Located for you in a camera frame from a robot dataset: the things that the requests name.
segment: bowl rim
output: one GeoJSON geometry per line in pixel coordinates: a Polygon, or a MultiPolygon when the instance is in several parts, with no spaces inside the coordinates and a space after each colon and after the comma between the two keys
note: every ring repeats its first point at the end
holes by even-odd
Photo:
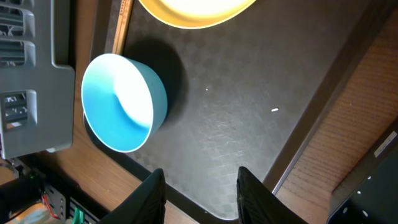
{"type": "Polygon", "coordinates": [[[148,8],[148,6],[145,4],[145,1],[146,1],[146,0],[139,0],[139,2],[140,2],[141,5],[145,8],[145,10],[146,10],[147,12],[149,12],[149,14],[151,14],[153,17],[155,17],[155,18],[156,18],[157,20],[159,20],[160,22],[163,22],[163,23],[165,23],[165,24],[167,24],[167,25],[169,25],[169,26],[176,27],[176,28],[180,28],[180,29],[203,29],[203,28],[207,28],[207,27],[212,27],[212,26],[218,25],[218,24],[223,23],[223,22],[225,22],[225,21],[227,21],[227,20],[229,20],[229,19],[232,19],[233,17],[237,16],[239,13],[241,13],[241,12],[243,12],[245,9],[247,9],[249,6],[251,6],[256,0],[248,0],[248,2],[247,2],[243,7],[241,7],[240,9],[238,9],[237,11],[235,11],[234,13],[232,13],[231,15],[226,16],[225,18],[223,18],[223,19],[220,20],[220,21],[216,21],[216,22],[211,23],[211,24],[207,24],[207,25],[203,25],[203,26],[196,26],[196,27],[195,27],[195,26],[193,26],[193,27],[179,26],[179,25],[172,24],[172,23],[170,23],[170,22],[167,22],[167,21],[163,20],[162,18],[160,18],[159,16],[157,16],[156,14],[154,14],[154,13],[148,8]]]}

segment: air vent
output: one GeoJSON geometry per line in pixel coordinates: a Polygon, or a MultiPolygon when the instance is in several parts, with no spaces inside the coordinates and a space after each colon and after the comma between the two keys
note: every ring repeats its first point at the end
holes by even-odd
{"type": "Polygon", "coordinates": [[[24,16],[21,10],[0,6],[1,35],[19,36],[24,33],[24,16]]]}
{"type": "MultiPolygon", "coordinates": [[[[2,1],[21,4],[22,1],[2,1]]],[[[24,17],[21,10],[0,6],[0,35],[18,37],[24,34],[24,17]]],[[[25,64],[24,43],[0,41],[0,67],[15,67],[25,64]]]]}
{"type": "Polygon", "coordinates": [[[0,41],[0,67],[14,67],[25,64],[23,42],[0,41]]]}
{"type": "Polygon", "coordinates": [[[6,95],[4,97],[4,112],[7,129],[26,124],[28,116],[26,92],[6,95]]]}

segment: tabletop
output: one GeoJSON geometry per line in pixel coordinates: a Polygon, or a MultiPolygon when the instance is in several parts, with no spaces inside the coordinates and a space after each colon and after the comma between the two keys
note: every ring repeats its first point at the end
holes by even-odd
{"type": "Polygon", "coordinates": [[[214,217],[237,220],[238,168],[270,190],[283,181],[279,171],[301,143],[292,140],[306,131],[301,121],[323,107],[313,99],[328,100],[323,82],[333,77],[327,87],[334,89],[345,78],[330,70],[368,5],[256,1],[222,24],[187,30],[158,21],[135,1],[123,56],[158,74],[169,112],[126,155],[150,172],[163,168],[166,183],[214,217]]]}
{"type": "MultiPolygon", "coordinates": [[[[80,88],[89,63],[95,4],[94,0],[80,0],[73,6],[76,84],[72,147],[39,156],[112,210],[141,182],[97,149],[83,127],[80,88]]],[[[397,27],[396,10],[277,193],[309,223],[325,223],[333,189],[398,114],[397,27]]],[[[194,221],[168,203],[165,223],[194,221]]]]}

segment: yellow bowl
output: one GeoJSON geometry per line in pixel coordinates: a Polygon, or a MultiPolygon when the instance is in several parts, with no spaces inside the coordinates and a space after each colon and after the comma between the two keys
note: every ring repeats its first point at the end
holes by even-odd
{"type": "Polygon", "coordinates": [[[201,29],[220,24],[228,19],[238,15],[248,8],[255,0],[235,0],[234,5],[218,6],[217,10],[207,12],[206,8],[185,10],[176,1],[171,0],[140,0],[144,8],[156,19],[174,27],[183,29],[201,29]]]}

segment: blue bowl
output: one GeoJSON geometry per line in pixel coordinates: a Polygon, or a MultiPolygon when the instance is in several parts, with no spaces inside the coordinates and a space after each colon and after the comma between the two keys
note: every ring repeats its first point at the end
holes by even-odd
{"type": "Polygon", "coordinates": [[[90,128],[110,149],[139,149],[162,125],[167,96],[147,65],[116,54],[95,58],[87,67],[81,101],[90,128]]]}

